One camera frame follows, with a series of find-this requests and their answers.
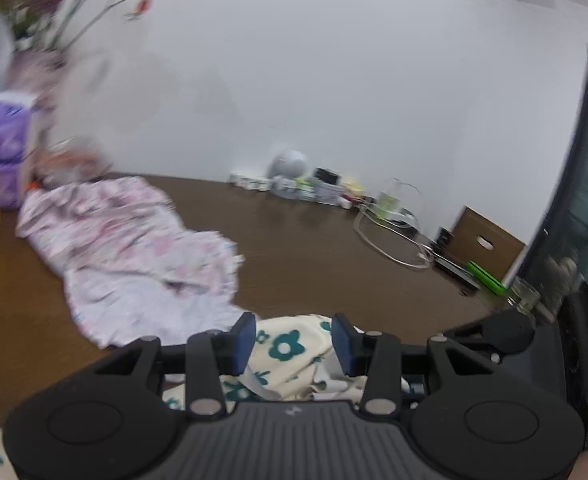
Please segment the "cream green-flower garment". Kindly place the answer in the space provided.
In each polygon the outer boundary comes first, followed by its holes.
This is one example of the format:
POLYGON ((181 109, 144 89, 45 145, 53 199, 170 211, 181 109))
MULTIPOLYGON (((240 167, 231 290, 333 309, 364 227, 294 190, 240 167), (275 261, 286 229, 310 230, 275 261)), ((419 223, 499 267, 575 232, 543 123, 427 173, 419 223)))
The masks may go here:
MULTIPOLYGON (((170 376, 162 399, 184 411, 184 378, 170 376)), ((331 320, 308 314, 257 322, 255 344, 240 377, 221 376, 228 413, 244 401, 349 400, 358 405, 366 378, 346 376, 331 340, 331 320)), ((6 458, 0 429, 0 479, 17 479, 6 458)))

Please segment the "glass of water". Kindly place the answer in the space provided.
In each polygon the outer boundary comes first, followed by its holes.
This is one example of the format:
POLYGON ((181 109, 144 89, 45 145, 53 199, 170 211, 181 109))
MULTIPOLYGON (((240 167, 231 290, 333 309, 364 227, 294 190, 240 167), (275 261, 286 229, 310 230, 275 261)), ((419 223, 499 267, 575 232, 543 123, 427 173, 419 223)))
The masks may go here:
POLYGON ((525 315, 533 312, 539 299, 538 290, 519 276, 514 278, 506 295, 507 305, 525 315))

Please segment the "pink floral garment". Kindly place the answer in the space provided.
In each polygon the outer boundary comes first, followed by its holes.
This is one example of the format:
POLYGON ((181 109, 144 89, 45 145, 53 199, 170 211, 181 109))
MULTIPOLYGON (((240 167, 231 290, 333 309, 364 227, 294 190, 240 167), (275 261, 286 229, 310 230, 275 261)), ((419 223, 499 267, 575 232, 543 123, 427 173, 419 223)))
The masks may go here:
POLYGON ((15 233, 62 278, 79 333, 97 347, 143 336, 183 344, 228 330, 243 262, 216 231, 187 229, 168 195, 139 177, 33 190, 15 233))

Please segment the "black flat device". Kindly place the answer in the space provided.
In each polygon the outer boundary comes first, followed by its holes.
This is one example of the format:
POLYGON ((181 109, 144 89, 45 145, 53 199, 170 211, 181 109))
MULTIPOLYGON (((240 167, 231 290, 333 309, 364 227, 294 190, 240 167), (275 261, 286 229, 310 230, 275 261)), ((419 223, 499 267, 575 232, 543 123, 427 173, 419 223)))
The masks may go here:
POLYGON ((473 278, 473 275, 469 271, 464 270, 461 266, 458 266, 458 264, 451 262, 447 258, 436 255, 434 257, 434 266, 436 270, 453 278, 463 288, 469 290, 473 294, 480 290, 480 284, 477 283, 477 280, 473 278))

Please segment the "green bar object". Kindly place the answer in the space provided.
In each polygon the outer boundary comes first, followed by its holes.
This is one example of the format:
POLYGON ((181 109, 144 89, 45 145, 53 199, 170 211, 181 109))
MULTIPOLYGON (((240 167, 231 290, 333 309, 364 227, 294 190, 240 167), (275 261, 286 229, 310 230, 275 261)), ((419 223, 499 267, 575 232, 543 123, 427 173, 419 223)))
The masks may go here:
POLYGON ((503 286, 503 284, 494 278, 492 274, 481 268, 477 263, 469 261, 466 264, 466 270, 468 270, 469 274, 471 274, 473 278, 485 286, 495 296, 502 297, 506 294, 507 289, 503 286))

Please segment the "black phone stand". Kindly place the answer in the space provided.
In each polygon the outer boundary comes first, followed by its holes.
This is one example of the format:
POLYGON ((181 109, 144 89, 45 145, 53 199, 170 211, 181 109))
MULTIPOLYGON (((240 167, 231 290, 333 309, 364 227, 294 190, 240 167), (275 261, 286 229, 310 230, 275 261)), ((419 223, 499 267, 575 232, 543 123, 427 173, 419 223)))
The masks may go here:
POLYGON ((453 238, 454 236, 449 230, 440 228, 436 240, 434 240, 434 245, 440 252, 442 252, 449 246, 453 238))

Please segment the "brown wooden chair back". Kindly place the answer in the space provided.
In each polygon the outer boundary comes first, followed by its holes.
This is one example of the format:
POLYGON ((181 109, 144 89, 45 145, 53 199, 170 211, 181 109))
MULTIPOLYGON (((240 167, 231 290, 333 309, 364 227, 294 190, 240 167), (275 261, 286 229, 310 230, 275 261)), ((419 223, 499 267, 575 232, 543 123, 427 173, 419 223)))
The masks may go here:
POLYGON ((524 248, 522 240, 465 206, 451 231, 445 254, 460 266, 475 263, 502 283, 524 248))

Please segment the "green charger block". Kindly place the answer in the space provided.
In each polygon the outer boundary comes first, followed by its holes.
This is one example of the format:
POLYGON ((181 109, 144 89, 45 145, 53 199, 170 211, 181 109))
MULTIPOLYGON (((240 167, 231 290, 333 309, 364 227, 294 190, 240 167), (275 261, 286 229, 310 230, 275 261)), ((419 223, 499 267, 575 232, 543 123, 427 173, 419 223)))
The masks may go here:
POLYGON ((375 213, 381 219, 389 219, 399 208, 399 197, 395 192, 379 192, 375 203, 375 213))

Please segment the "white tin box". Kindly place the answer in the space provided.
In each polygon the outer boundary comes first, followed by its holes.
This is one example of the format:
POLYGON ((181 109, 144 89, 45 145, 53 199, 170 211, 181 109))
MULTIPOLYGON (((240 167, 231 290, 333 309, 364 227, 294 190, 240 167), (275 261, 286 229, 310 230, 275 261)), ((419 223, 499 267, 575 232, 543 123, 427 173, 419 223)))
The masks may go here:
POLYGON ((345 192, 341 185, 326 183, 317 178, 311 178, 310 184, 314 190, 316 202, 323 205, 337 206, 345 192))

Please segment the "white power strip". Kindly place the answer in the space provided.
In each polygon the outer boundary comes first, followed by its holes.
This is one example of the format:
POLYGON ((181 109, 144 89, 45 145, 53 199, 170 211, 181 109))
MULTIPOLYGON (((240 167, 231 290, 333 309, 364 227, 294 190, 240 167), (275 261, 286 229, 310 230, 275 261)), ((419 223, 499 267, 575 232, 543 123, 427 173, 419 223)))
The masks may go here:
POLYGON ((247 191, 268 192, 271 180, 263 177, 250 177, 245 174, 230 174, 229 182, 247 191))

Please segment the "black small device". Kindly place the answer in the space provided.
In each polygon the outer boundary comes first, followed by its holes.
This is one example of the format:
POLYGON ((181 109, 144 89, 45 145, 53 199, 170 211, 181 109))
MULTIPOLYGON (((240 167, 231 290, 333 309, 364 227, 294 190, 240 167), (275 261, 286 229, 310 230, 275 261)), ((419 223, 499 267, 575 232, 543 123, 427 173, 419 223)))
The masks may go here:
POLYGON ((316 168, 314 177, 328 185, 338 185, 338 182, 340 182, 340 176, 326 168, 316 168))

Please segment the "white astronaut figurine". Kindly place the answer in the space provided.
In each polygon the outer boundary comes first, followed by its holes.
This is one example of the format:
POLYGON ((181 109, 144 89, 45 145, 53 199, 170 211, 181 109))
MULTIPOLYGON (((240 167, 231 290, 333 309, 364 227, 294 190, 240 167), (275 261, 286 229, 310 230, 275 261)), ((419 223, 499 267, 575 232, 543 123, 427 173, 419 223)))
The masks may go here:
POLYGON ((300 151, 282 151, 271 162, 267 178, 270 191, 277 196, 293 197, 296 192, 296 180, 303 177, 308 169, 307 157, 300 151))

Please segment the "plastic snack bag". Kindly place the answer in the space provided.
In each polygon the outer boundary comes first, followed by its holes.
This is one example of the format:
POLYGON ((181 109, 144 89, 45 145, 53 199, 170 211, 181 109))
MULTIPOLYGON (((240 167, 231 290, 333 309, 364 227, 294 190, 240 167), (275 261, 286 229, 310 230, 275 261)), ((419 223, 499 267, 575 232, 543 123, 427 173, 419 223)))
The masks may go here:
POLYGON ((101 179, 111 166, 111 159, 97 140, 72 136, 36 148, 32 155, 32 180, 43 188, 58 188, 101 179))

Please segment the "purple tissue pack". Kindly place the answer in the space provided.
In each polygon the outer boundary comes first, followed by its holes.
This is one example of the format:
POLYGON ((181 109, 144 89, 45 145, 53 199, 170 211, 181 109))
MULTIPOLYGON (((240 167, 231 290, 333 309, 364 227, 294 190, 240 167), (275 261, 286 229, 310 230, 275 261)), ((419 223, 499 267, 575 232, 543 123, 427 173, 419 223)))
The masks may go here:
POLYGON ((21 91, 0 92, 0 208, 22 206, 37 147, 37 97, 21 91))

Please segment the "pink marbled vase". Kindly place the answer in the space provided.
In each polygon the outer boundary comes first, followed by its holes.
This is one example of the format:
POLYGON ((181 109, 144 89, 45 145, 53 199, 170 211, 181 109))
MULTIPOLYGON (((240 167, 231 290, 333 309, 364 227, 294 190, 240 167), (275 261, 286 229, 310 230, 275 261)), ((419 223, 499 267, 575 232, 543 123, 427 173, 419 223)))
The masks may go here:
POLYGON ((58 50, 28 49, 12 55, 6 85, 10 90, 36 96, 37 148, 44 148, 50 139, 66 74, 66 57, 58 50))

